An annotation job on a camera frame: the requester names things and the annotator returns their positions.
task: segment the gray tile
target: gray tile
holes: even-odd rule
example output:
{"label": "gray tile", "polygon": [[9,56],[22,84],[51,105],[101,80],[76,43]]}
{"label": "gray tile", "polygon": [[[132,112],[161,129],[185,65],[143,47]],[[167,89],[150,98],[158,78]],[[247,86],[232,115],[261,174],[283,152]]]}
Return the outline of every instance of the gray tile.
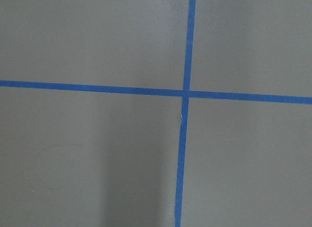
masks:
{"label": "gray tile", "polygon": [[182,226],[309,227],[311,111],[191,99]]}
{"label": "gray tile", "polygon": [[312,0],[197,0],[192,90],[312,96]]}
{"label": "gray tile", "polygon": [[180,98],[2,87],[0,99],[0,226],[173,226]]}
{"label": "gray tile", "polygon": [[188,0],[0,0],[0,79],[181,89]]}

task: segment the blue tape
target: blue tape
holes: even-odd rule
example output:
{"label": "blue tape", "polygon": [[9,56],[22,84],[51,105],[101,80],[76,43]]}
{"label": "blue tape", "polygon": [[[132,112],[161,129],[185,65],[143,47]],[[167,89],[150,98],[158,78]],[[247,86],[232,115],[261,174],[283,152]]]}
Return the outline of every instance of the blue tape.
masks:
{"label": "blue tape", "polygon": [[312,104],[312,97],[298,97],[298,96],[241,94],[241,93],[206,92],[206,91],[190,91],[189,96],[191,98],[204,98],[204,99],[227,99],[227,100],[259,101],[271,103]]}
{"label": "blue tape", "polygon": [[35,88],[35,89],[59,89],[59,90],[74,90],[74,91],[88,91],[88,92],[119,93],[119,94],[158,95],[158,96],[173,96],[173,97],[183,96],[182,90],[175,90],[175,89],[151,89],[151,88],[117,87],[117,86],[104,86],[104,85],[0,81],[0,86]]}
{"label": "blue tape", "polygon": [[195,23],[195,6],[196,0],[189,0],[189,15],[187,23],[183,93],[181,107],[181,126],[179,137],[179,151],[177,159],[177,174],[175,187],[175,227],[181,226],[182,202],[183,202],[183,182],[184,182],[184,164],[185,164],[185,147],[187,136],[187,119],[189,113],[189,92],[191,84],[192,54],[193,54],[193,37]]}

